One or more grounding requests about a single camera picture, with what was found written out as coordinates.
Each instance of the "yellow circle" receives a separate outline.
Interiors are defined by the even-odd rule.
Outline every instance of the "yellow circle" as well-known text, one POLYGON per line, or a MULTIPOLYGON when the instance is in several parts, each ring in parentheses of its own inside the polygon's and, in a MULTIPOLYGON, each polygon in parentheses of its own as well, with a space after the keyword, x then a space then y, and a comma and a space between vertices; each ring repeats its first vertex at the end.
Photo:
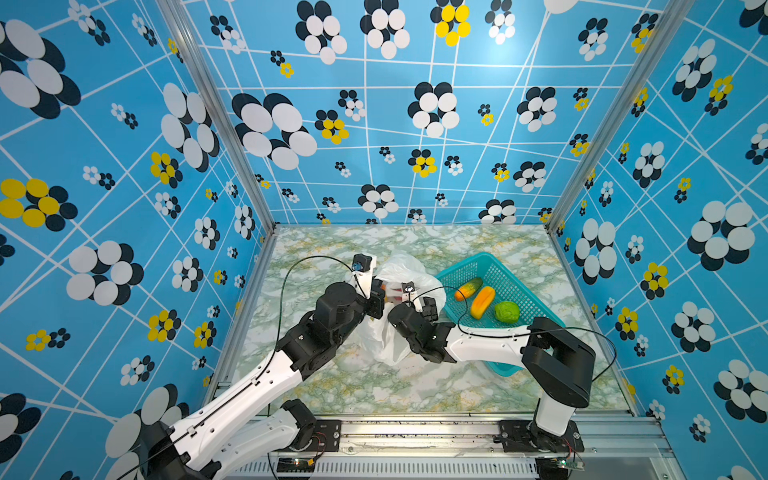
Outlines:
POLYGON ((45 223, 45 214, 36 208, 30 208, 22 215, 22 220, 29 227, 37 228, 42 227, 45 223))
POLYGON ((462 5, 456 9, 455 18, 457 22, 466 22, 469 18, 469 7, 462 5))
POLYGON ((46 215, 58 213, 58 202, 50 197, 43 197, 38 202, 38 208, 46 215))
POLYGON ((456 29, 456 32, 458 33, 458 36, 461 38, 466 37, 469 35, 469 32, 472 31, 472 27, 469 24, 469 22, 464 22, 458 24, 458 28, 456 29))
POLYGON ((27 193, 27 189, 22 182, 15 178, 8 178, 0 184, 0 192, 8 198, 22 198, 27 193))
POLYGON ((445 36, 445 44, 449 47, 455 47, 458 44, 458 33, 452 31, 445 36))
POLYGON ((43 198, 48 195, 48 185, 43 180, 32 178, 27 182, 27 192, 33 197, 43 198))
POLYGON ((448 4, 442 8, 442 20, 444 22, 450 22, 455 16, 456 9, 453 8, 453 5, 448 4))
POLYGON ((13 198, 0 200, 0 215, 5 218, 19 218, 24 214, 24 205, 22 202, 13 198))
POLYGON ((440 22, 435 26, 435 35, 439 36, 440 38, 445 37, 448 34, 448 24, 445 22, 440 22))

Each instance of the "green marble surface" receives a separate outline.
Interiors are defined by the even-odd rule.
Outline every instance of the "green marble surface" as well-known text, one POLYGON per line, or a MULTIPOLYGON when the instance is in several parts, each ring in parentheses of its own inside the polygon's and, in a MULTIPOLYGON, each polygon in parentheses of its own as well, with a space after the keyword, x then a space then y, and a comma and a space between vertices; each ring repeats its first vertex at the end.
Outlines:
MULTIPOLYGON (((236 379, 254 368, 272 349, 277 328, 280 286, 288 268, 309 255, 329 255, 351 263, 355 253, 386 262, 393 249, 421 260, 437 272, 478 252, 499 258, 566 325, 589 328, 584 311, 559 263, 543 226, 401 226, 280 228, 257 310, 237 364, 236 379)), ((300 263, 288 278, 281 332, 314 308, 329 283, 345 278, 346 268, 333 260, 300 263)), ((595 371, 606 365, 594 335, 575 332, 598 352, 595 371)), ((483 362, 430 363, 410 354, 395 366, 375 361, 355 334, 336 358, 275 404, 302 399, 316 414, 391 412, 531 412, 540 395, 538 384, 523 370, 511 377, 493 373, 483 362)), ((592 386, 589 409, 627 409, 610 372, 592 386)))

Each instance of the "vent grille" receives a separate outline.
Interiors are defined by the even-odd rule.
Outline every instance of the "vent grille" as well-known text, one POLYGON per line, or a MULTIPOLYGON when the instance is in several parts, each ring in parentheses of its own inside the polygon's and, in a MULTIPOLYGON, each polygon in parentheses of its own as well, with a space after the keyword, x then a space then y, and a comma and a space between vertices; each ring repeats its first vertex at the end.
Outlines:
MULTIPOLYGON (((538 478, 532 458, 323 458, 314 473, 290 477, 316 478, 538 478)), ((228 478, 272 477, 266 458, 229 474, 228 478)))

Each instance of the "white circle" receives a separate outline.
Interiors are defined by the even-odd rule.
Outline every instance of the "white circle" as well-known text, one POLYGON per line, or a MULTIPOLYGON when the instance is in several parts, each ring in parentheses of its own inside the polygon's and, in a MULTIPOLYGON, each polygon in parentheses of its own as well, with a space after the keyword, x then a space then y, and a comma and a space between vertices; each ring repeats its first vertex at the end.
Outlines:
POLYGON ((708 55, 711 55, 714 49, 715 49, 715 40, 714 38, 710 38, 709 40, 701 44, 701 46, 699 47, 699 58, 704 58, 708 55))
POLYGON ((288 137, 288 145, 302 157, 309 157, 317 152, 315 137, 305 131, 295 131, 288 137))
POLYGON ((768 391, 768 375, 759 370, 750 374, 750 383, 764 392, 768 391))
POLYGON ((728 362, 728 369, 740 379, 745 379, 750 375, 750 367, 741 360, 731 360, 728 362))
POLYGON ((60 74, 46 61, 32 60, 27 63, 27 74, 35 85, 45 93, 60 94, 64 88, 60 74))
POLYGON ((34 28, 21 20, 8 20, 5 24, 5 34, 16 50, 30 58, 41 58, 45 55, 45 44, 34 28))
POLYGON ((748 409, 752 406, 752 399, 742 390, 731 390, 730 399, 740 409, 748 409))
POLYGON ((17 71, 6 70, 0 73, 0 91, 19 107, 33 108, 40 103, 38 88, 32 80, 17 71))
POLYGON ((713 237, 704 244, 704 251, 710 258, 721 259, 728 254, 728 242, 722 237, 713 237))
POLYGON ((611 245, 616 239, 616 227, 611 222, 604 222, 598 230, 598 240, 603 245, 611 245))
POLYGON ((371 48, 378 48, 382 46, 382 43, 384 43, 384 35, 380 30, 373 29, 369 31, 367 38, 368 45, 370 45, 371 48))
POLYGON ((533 100, 528 102, 528 110, 539 111, 539 109, 543 104, 544 104, 544 99, 542 99, 541 97, 534 97, 533 100))
POLYGON ((413 126, 416 128, 427 128, 429 125, 429 113, 419 110, 413 115, 413 126))
POLYGON ((93 270, 97 260, 98 256, 96 255, 96 252, 85 245, 74 249, 74 251, 69 254, 69 266, 78 273, 87 273, 93 270))
POLYGON ((696 84, 699 83, 700 79, 701 79, 701 72, 698 71, 698 70, 692 71, 685 78, 685 88, 694 88, 694 87, 696 87, 696 84))
POLYGON ((389 23, 389 16, 383 9, 377 8, 371 14, 371 23, 377 30, 384 30, 389 23))
POLYGON ((208 153, 214 151, 216 146, 214 133, 206 124, 197 125, 197 143, 200 145, 200 148, 208 153))
POLYGON ((589 256, 589 241, 585 238, 578 239, 576 242, 576 257, 584 260, 589 256))
POLYGON ((397 54, 397 46, 394 41, 387 40, 382 43, 382 56, 387 60, 392 60, 397 54))
POLYGON ((701 65, 699 65, 699 71, 702 74, 708 74, 715 68, 716 63, 717 63, 717 56, 710 55, 709 57, 701 61, 701 65))
POLYGON ((595 278, 600 273, 600 260, 595 255, 590 255, 584 261, 584 274, 595 278))
POLYGON ((336 53, 331 47, 322 47, 320 49, 320 60, 326 65, 331 65, 336 61, 336 53))
POLYGON ((555 119, 556 115, 553 111, 548 111, 547 113, 543 114, 541 116, 541 122, 544 125, 549 125, 552 123, 555 119))
POLYGON ((333 15, 328 15, 323 19, 323 30, 332 37, 335 37, 341 32, 341 24, 338 18, 333 15))
POLYGON ((690 235, 697 242, 706 242, 712 238, 712 224, 700 220, 690 228, 690 235))
POLYGON ((331 49, 339 55, 344 54, 346 52, 346 39, 341 35, 331 38, 331 49))
POLYGON ((141 421, 145 425, 152 425, 165 413, 170 401, 170 393, 165 387, 160 387, 149 394, 141 406, 141 421))
POLYGON ((427 137, 440 138, 443 131, 445 130, 440 122, 433 121, 431 124, 427 125, 427 137))
POLYGON ((313 36, 313 35, 307 35, 306 38, 304 38, 304 48, 311 53, 312 55, 317 55, 320 53, 320 48, 322 45, 320 44, 320 40, 313 36))
POLYGON ((306 29, 311 35, 320 36, 323 34, 323 21, 317 15, 311 15, 306 20, 306 29))
POLYGON ((445 128, 455 128, 458 125, 458 113, 455 111, 446 112, 442 116, 442 124, 445 128))
POLYGON ((113 240, 102 242, 98 246, 98 259, 107 265, 115 265, 123 254, 120 244, 113 240))
POLYGON ((736 227, 728 233, 728 245, 743 252, 755 244, 755 233, 747 227, 736 227))
POLYGON ((191 92, 187 95, 187 111, 190 112, 192 120, 196 121, 198 124, 205 122, 207 117, 205 104, 203 103, 203 99, 200 98, 200 95, 196 92, 191 92))
POLYGON ((531 123, 533 120, 533 112, 526 110, 523 113, 520 114, 520 123, 523 125, 527 125, 531 123))
POLYGON ((101 306, 109 305, 118 297, 118 286, 105 280, 99 283, 94 290, 94 300, 101 306))
POLYGON ((243 135, 243 146, 248 153, 257 157, 266 157, 272 153, 270 139, 257 131, 250 131, 243 135))
POLYGON ((419 107, 426 112, 435 110, 437 108, 437 104, 438 104, 437 95, 435 95, 431 91, 426 92, 419 99, 419 107))
POLYGON ((685 313, 676 313, 674 316, 674 322, 680 328, 686 328, 690 325, 690 318, 685 313))
POLYGON ((403 29, 395 32, 395 45, 397 45, 397 48, 405 48, 409 43, 411 43, 411 34, 407 30, 403 29))
POLYGON ((734 376, 733 373, 727 372, 725 370, 717 374, 717 380, 720 382, 720 384, 729 390, 733 390, 739 386, 739 380, 736 378, 736 376, 734 376))
POLYGON ((395 8, 389 13, 389 26, 399 30, 406 26, 406 14, 403 10, 395 8))
POLYGON ((181 89, 172 83, 166 83, 163 87, 163 99, 168 111, 176 118, 183 118, 187 114, 187 101, 184 100, 184 93, 181 89))
POLYGON ((112 467, 107 472, 107 476, 104 480, 135 480, 137 478, 137 471, 139 465, 139 455, 133 452, 128 452, 122 455, 120 458, 112 464, 112 467))
POLYGON ((711 342, 715 339, 715 329, 709 325, 702 325, 699 327, 699 335, 701 336, 702 340, 711 342))
POLYGON ((160 122, 160 128, 163 132, 163 138, 173 148, 180 148, 184 145, 184 127, 178 118, 166 114, 160 122))
POLYGON ((272 109, 272 119, 275 125, 288 133, 293 133, 301 128, 301 113, 291 104, 277 104, 272 109))
POLYGON ((243 118, 243 123, 253 131, 265 134, 272 128, 272 116, 266 108, 257 103, 243 106, 240 117, 243 118))
POLYGON ((456 96, 451 93, 447 92, 442 95, 440 95, 440 98, 437 100, 437 106, 440 110, 448 112, 456 108, 456 96))
POLYGON ((725 213, 725 220, 734 227, 741 227, 752 220, 752 207, 745 203, 733 204, 725 213))
POLYGON ((272 150, 272 161, 283 170, 293 170, 299 166, 299 157, 296 152, 285 147, 272 150))
POLYGON ((725 205, 719 200, 714 200, 704 205, 701 216, 710 223, 717 223, 725 217, 725 205))
POLYGON ((117 285, 124 285, 134 275, 134 269, 128 262, 117 262, 110 268, 109 275, 117 285))
POLYGON ((603 250, 600 250, 598 256, 600 258, 600 267, 603 270, 610 272, 616 267, 616 250, 610 247, 606 247, 603 250))

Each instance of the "blue patterned wall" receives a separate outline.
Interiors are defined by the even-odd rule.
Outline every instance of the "blue patterned wall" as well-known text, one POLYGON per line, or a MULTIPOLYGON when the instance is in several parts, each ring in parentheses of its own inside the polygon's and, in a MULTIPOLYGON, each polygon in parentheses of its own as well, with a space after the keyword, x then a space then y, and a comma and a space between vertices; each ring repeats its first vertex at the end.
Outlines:
POLYGON ((114 480, 201 404, 263 231, 153 2, 2 10, 0 478, 114 480))
POLYGON ((666 0, 183 3, 276 221, 537 223, 666 0))
POLYGON ((765 6, 695 3, 558 229, 688 478, 768 478, 765 6))

